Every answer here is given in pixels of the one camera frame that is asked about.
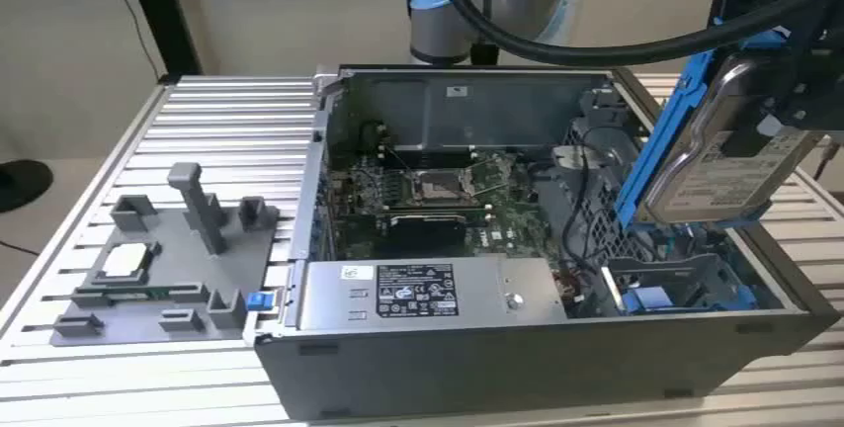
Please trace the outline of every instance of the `black pole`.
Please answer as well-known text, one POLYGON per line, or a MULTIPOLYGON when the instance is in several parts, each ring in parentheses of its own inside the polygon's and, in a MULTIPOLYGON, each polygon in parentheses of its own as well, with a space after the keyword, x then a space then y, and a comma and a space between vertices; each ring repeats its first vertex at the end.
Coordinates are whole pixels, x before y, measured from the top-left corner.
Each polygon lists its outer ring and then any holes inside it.
POLYGON ((159 53, 172 76, 201 74, 180 0, 139 0, 159 53))

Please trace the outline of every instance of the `metal frame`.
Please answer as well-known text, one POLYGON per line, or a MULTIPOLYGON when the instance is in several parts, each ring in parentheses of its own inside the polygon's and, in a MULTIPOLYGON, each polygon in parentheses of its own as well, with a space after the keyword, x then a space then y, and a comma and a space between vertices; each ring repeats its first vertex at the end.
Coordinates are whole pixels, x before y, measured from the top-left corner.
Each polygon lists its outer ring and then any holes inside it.
MULTIPOLYGON (((676 75, 640 75, 640 79, 653 98, 641 84, 631 83, 631 88, 645 93, 633 93, 636 99, 656 102, 655 98, 668 97, 676 75)), ((51 334, 45 326, 20 331, 43 320, 49 323, 60 296, 84 275, 79 271, 91 267, 91 254, 111 231, 103 225, 103 202, 157 181, 156 175, 167 174, 173 159, 199 158, 208 163, 203 177, 213 180, 212 185, 233 196, 264 194, 293 217, 296 201, 279 188, 301 171, 303 154, 291 142, 304 138, 304 130, 297 128, 312 115, 309 78, 207 77, 187 78, 185 84, 156 92, 0 311, 0 323, 13 317, 19 328, 7 330, 0 338, 0 420, 13 424, 112 427, 155 423, 164 427, 289 421, 255 352, 243 341, 57 349, 45 345, 44 335, 51 334), (268 136, 277 142, 275 146, 268 136)), ((156 203, 168 204, 159 186, 147 189, 156 203)), ((776 247, 836 310, 844 311, 844 208, 800 170, 775 195, 763 223, 776 247)), ((280 221, 268 289, 287 280, 288 266, 281 261, 287 260, 292 229, 289 219, 280 221)), ((276 323, 264 317, 252 322, 265 329, 276 323)), ((435 421, 404 419, 391 425, 839 425, 844 419, 843 382, 844 322, 839 322, 795 355, 752 363, 704 398, 451 416, 435 421)), ((384 422, 360 425, 381 427, 384 422)))

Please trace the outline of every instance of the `motherboard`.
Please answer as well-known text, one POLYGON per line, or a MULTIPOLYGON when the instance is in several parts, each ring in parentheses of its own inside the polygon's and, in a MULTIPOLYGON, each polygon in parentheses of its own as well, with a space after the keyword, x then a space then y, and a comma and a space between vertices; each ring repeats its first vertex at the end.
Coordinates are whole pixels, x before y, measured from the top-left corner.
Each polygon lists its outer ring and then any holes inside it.
POLYGON ((559 263, 531 163, 507 151, 469 158, 465 167, 412 168, 395 152, 331 172, 337 259, 507 254, 559 263))

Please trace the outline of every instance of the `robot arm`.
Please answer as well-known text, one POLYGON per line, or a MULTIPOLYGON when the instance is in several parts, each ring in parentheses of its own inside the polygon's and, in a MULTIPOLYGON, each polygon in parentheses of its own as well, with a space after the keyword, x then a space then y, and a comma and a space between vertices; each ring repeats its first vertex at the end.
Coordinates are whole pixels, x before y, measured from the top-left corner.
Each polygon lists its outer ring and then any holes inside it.
POLYGON ((713 0, 704 31, 608 48, 531 43, 467 0, 451 3, 487 40, 537 61, 616 66, 692 54, 619 197, 625 227, 759 219, 823 134, 844 127, 841 0, 713 0))
MULTIPOLYGON (((535 40, 560 11, 561 0, 472 0, 508 33, 535 40)), ((496 64, 497 47, 483 40, 449 0, 411 0, 411 55, 425 64, 496 64)))

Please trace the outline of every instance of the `hard drive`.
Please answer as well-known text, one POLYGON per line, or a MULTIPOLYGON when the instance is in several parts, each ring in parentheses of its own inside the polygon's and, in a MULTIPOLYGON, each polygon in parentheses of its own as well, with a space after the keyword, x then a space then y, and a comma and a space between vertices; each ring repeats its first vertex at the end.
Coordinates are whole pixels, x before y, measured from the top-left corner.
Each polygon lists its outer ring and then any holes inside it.
POLYGON ((725 61, 651 180, 635 222, 735 223, 757 219, 767 209, 771 195, 823 137, 783 128, 756 156, 724 156, 732 125, 767 99, 757 88, 771 79, 772 65, 773 58, 752 53, 725 61))

